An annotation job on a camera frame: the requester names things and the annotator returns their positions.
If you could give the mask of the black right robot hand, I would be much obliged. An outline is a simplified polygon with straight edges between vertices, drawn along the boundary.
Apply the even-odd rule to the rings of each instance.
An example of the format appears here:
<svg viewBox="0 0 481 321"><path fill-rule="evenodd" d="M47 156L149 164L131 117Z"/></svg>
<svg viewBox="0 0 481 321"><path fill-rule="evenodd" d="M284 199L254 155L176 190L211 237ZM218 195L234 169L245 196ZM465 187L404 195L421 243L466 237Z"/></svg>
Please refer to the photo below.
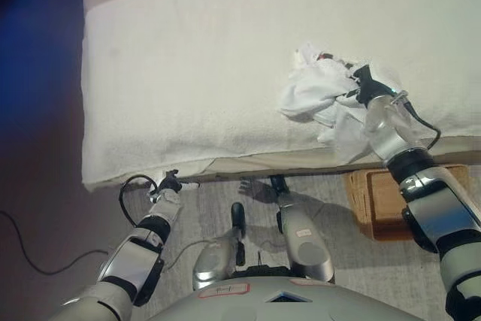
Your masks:
<svg viewBox="0 0 481 321"><path fill-rule="evenodd" d="M342 94L341 97L355 97L355 100L366 108L377 97L384 95L393 97L395 95L395 91L391 87L373 79L369 65L363 65L354 70L351 78L358 85L358 88Z"/></svg>

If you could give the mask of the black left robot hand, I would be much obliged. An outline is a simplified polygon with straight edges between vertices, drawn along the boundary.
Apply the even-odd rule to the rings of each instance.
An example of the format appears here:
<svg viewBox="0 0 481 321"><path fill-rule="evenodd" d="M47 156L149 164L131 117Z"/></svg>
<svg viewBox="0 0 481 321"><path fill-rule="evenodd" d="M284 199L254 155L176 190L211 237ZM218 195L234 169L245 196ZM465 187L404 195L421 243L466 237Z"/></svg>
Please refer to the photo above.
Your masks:
<svg viewBox="0 0 481 321"><path fill-rule="evenodd" d="M152 203L156 203L157 199L160 196L160 192L163 189L171 189L178 193L182 189L182 183L177 178L178 174L177 169L173 169L171 171L167 171L165 177L160 181L160 183L156 183L153 181L151 183L149 197Z"/></svg>

